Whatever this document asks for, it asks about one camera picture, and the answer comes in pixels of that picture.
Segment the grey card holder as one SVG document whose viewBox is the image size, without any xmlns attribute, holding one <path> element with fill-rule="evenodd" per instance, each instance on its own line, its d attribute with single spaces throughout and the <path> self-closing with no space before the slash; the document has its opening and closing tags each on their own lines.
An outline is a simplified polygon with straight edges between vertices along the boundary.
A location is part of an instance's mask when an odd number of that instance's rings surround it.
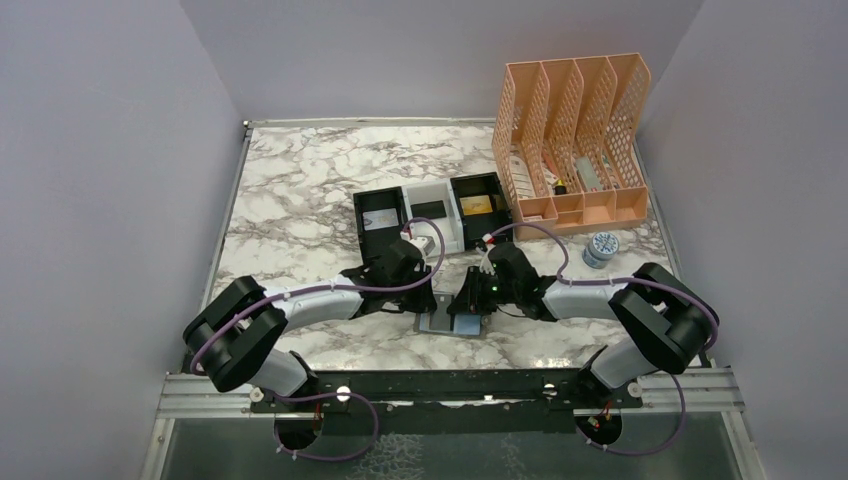
<svg viewBox="0 0 848 480">
<path fill-rule="evenodd" d="M 454 337 L 479 338 L 483 335 L 483 317 L 477 314 L 449 314 L 447 308 L 454 299 L 448 292 L 434 293 L 436 310 L 415 315 L 416 332 Z"/>
</svg>

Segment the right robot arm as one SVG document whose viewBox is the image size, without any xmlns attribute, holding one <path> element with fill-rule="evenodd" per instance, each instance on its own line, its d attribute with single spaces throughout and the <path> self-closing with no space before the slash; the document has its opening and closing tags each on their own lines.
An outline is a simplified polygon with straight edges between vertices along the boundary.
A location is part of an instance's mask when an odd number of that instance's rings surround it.
<svg viewBox="0 0 848 480">
<path fill-rule="evenodd" d="M 513 243 L 496 245 L 486 259 L 488 267 L 468 269 L 449 314 L 484 316 L 514 305 L 532 320 L 607 319 L 625 329 L 626 338 L 579 370 L 577 393 L 589 406 L 604 405 L 639 376 L 682 373 L 717 339 L 714 310 L 657 263 L 643 264 L 630 277 L 566 280 L 539 274 Z"/>
</svg>

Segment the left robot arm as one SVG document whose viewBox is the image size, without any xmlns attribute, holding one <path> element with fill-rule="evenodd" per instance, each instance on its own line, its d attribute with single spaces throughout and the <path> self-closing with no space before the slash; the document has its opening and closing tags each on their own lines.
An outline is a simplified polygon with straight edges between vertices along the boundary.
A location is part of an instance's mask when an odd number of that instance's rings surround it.
<svg viewBox="0 0 848 480">
<path fill-rule="evenodd" d="M 252 384 L 302 410 L 313 401 L 313 373 L 299 354 L 275 351 L 278 339 L 316 323 L 379 313 L 387 303 L 431 312 L 437 269 L 418 246 L 399 239 L 377 259 L 312 284 L 270 291 L 250 275 L 239 277 L 185 327 L 190 370 L 221 393 Z"/>
</svg>

